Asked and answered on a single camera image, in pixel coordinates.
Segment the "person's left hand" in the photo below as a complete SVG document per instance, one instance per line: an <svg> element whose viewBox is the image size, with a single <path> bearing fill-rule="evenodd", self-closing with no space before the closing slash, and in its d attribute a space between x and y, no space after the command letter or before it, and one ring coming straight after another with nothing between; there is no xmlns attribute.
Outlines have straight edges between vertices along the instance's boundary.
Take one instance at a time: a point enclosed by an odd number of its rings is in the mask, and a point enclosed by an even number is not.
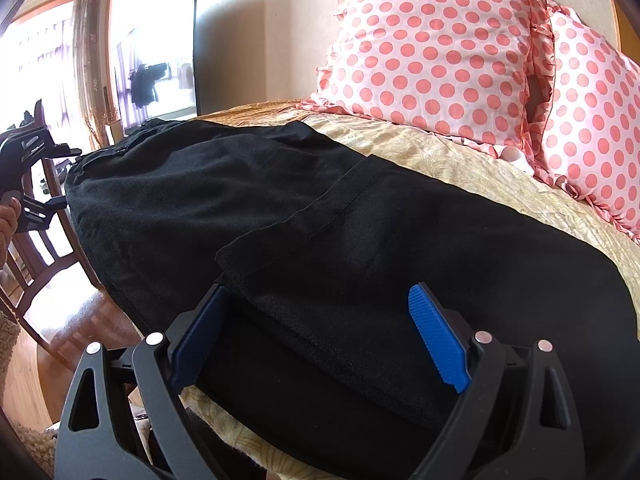
<svg viewBox="0 0 640 480"><path fill-rule="evenodd" d="M0 206L0 268L6 264L9 246L17 231L18 218L22 212L19 200L12 197L7 205Z"/></svg>

